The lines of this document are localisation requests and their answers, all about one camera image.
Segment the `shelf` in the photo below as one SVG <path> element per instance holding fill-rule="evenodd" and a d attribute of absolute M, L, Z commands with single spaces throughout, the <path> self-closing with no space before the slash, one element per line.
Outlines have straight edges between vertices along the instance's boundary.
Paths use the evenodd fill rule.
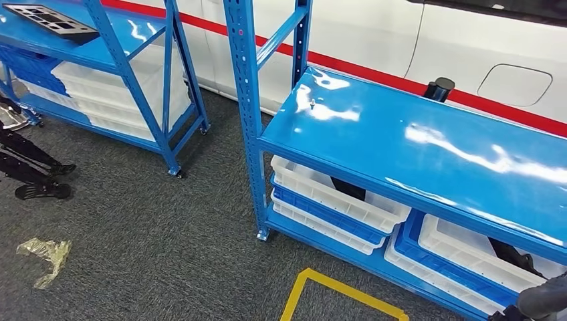
<path fill-rule="evenodd" d="M 567 264 L 567 140 L 308 68 L 260 147 Z"/>
<path fill-rule="evenodd" d="M 2 3 L 45 5 L 86 25 L 95 27 L 81 1 L 0 0 Z M 165 31 L 165 20 L 127 11 L 107 9 L 114 33 L 128 59 L 132 59 Z M 84 45 L 62 39 L 41 27 L 0 7 L 0 42 L 8 43 L 53 58 L 74 62 L 97 70 L 117 74 L 114 60 L 104 40 L 98 37 Z"/>
<path fill-rule="evenodd" d="M 436 287 L 416 278 L 410 273 L 387 262 L 384 259 L 386 245 L 375 249 L 371 255 L 365 255 L 351 247 L 339 243 L 325 235 L 322 235 L 305 225 L 299 224 L 283 215 L 273 211 L 273 204 L 267 208 L 266 224 L 276 231 L 280 231 L 298 241 L 311 245 L 316 249 L 330 255 L 343 259 L 358 266 L 380 278 L 384 278 L 412 293 L 416 293 L 428 300 L 456 311 L 463 316 L 474 320 L 486 320 L 487 315 Z"/>
<path fill-rule="evenodd" d="M 85 114 L 56 104 L 50 100 L 43 99 L 39 96 L 27 94 L 20 99 L 20 103 L 29 106 L 31 109 L 39 112 L 40 114 L 46 114 L 55 118 L 59 118 L 64 122 L 68 122 L 97 134 L 120 140 L 122 142 L 126 142 L 128 144 L 132 144 L 134 146 L 144 148 L 152 152 L 161 152 L 161 149 L 159 149 L 157 143 L 155 142 L 92 126 Z"/>

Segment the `red stripe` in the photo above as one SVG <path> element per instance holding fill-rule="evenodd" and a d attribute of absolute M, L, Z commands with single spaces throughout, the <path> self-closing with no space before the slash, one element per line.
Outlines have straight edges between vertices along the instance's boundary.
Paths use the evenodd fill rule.
<path fill-rule="evenodd" d="M 102 0 L 102 4 L 109 7 L 128 10 L 131 12 L 143 13 L 145 15 L 165 17 L 165 9 L 151 7 L 148 5 L 129 3 L 123 0 Z M 186 13 L 181 13 L 181 21 L 221 35 L 227 35 L 227 27 L 225 25 L 221 25 L 220 23 L 215 23 L 199 17 L 187 15 Z M 266 41 L 267 38 L 256 35 L 257 45 L 263 45 L 266 43 Z M 277 49 L 277 52 L 291 56 L 293 54 L 293 47 L 291 45 L 283 43 Z M 313 51 L 309 51 L 308 60 L 313 64 L 325 66 L 330 69 L 338 70 L 339 72 L 351 74 L 353 76 L 364 78 L 373 82 L 378 82 L 380 84 L 398 88 L 407 92 L 412 92 L 414 94 L 422 94 L 426 88 L 426 85 L 414 82 L 412 80 L 400 78 L 394 75 L 386 74 L 384 72 L 379 72 L 378 70 L 370 69 L 350 62 L 345 62 L 344 60 L 339 60 Z M 488 100 L 479 96 L 475 96 L 473 94 L 469 94 L 467 92 L 462 92 L 460 90 L 452 91 L 449 99 L 454 102 L 482 110 L 484 112 L 489 112 L 499 117 L 507 118 L 521 124 L 538 128 L 540 130 L 545 130 L 558 136 L 567 137 L 567 124 L 558 122 L 557 120 L 552 120 L 543 116 L 532 114 L 531 112 L 526 112 L 524 110 L 520 110 L 508 105 L 500 104 L 499 102 L 494 102 L 493 100 Z"/>

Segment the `white vehicle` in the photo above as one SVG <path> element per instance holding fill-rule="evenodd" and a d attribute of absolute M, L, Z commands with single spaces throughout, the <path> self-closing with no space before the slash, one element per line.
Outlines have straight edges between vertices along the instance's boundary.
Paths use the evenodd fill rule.
<path fill-rule="evenodd" d="M 294 2 L 255 0 L 256 34 L 271 36 Z M 202 85 L 233 98 L 222 0 L 179 9 L 201 18 L 185 29 Z M 451 104 L 567 136 L 567 0 L 314 0 L 312 15 L 315 64 L 416 94 L 447 77 L 459 91 Z M 277 53 L 260 71 L 264 111 L 277 112 L 288 95 L 291 64 Z"/>

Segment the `shelf upright post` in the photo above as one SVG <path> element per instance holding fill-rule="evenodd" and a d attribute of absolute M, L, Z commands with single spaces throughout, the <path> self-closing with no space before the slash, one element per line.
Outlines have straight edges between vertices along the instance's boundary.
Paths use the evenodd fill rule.
<path fill-rule="evenodd" d="M 140 112 L 150 128 L 150 131 L 161 150 L 161 155 L 169 167 L 169 174 L 177 175 L 181 167 L 175 160 L 175 155 L 169 147 L 166 135 L 163 134 L 158 122 L 156 121 L 154 113 L 148 104 L 148 100 L 146 99 L 138 80 L 136 79 L 136 75 L 132 71 L 132 67 L 124 54 L 124 50 L 112 29 L 112 25 L 108 20 L 108 16 L 106 15 L 104 8 L 100 4 L 99 0 L 83 0 L 83 2 L 94 24 L 96 25 L 98 32 L 100 33 L 100 36 L 104 40 L 112 59 L 114 60 L 114 64 L 118 70 L 118 75 L 122 77 L 124 84 L 132 93 L 134 101 L 140 108 Z"/>
<path fill-rule="evenodd" d="M 162 125 L 163 134 L 169 136 L 169 103 L 171 101 L 171 51 L 173 49 L 173 11 L 165 9 L 165 54 L 163 66 L 163 110 Z"/>
<path fill-rule="evenodd" d="M 307 69 L 313 0 L 296 0 L 296 10 L 298 7 L 305 7 L 307 9 L 307 14 L 299 22 L 294 32 L 294 69 L 292 70 L 292 89 L 300 81 L 300 78 Z"/>
<path fill-rule="evenodd" d="M 173 35 L 177 40 L 177 46 L 183 61 L 183 67 L 188 78 L 189 90 L 191 91 L 191 102 L 197 107 L 199 116 L 203 117 L 203 120 L 201 121 L 201 133 L 205 134 L 209 131 L 211 124 L 209 124 L 207 112 L 205 111 L 205 104 L 203 103 L 203 97 L 201 96 L 201 90 L 199 89 L 195 67 L 193 67 L 193 61 L 191 60 L 189 46 L 187 45 L 187 39 L 185 37 L 185 30 L 183 29 L 183 22 L 179 15 L 179 8 L 177 7 L 177 2 L 175 0 L 164 0 L 164 3 L 166 9 L 172 12 Z"/>
<path fill-rule="evenodd" d="M 253 9 L 251 0 L 224 0 L 232 64 L 236 80 L 246 162 L 256 214 L 257 237 L 266 240 L 263 153 L 257 138 L 262 133 Z"/>
<path fill-rule="evenodd" d="M 263 126 L 260 114 L 259 65 L 256 54 L 252 0 L 224 0 L 224 8 L 252 190 L 252 203 L 258 227 L 257 237 L 265 241 L 269 235 L 269 228 L 265 224 L 267 209 L 263 151 L 258 141 Z M 312 0 L 296 0 L 296 11 L 261 50 L 260 60 L 265 62 L 267 59 L 265 57 L 269 57 L 286 35 L 291 30 L 295 30 L 294 70 L 292 72 L 294 86 L 307 68 L 311 8 Z M 298 22 L 294 21 L 298 15 L 303 15 L 303 17 Z"/>

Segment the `shelf foot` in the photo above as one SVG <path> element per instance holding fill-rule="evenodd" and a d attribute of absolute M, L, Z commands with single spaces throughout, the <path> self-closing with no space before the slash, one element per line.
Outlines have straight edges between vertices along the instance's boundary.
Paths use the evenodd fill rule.
<path fill-rule="evenodd" d="M 264 227 L 258 231 L 256 238 L 258 238 L 261 241 L 267 241 L 268 236 L 269 236 L 269 229 L 267 227 Z"/>
<path fill-rule="evenodd" d="M 199 130 L 201 131 L 201 135 L 203 136 L 209 132 L 209 129 L 211 129 L 211 123 L 209 123 L 209 125 L 206 128 L 199 127 Z"/>
<path fill-rule="evenodd" d="M 182 170 L 179 170 L 179 172 L 177 172 L 175 177 L 177 177 L 178 179 L 184 179 L 185 177 L 187 177 L 187 173 Z"/>

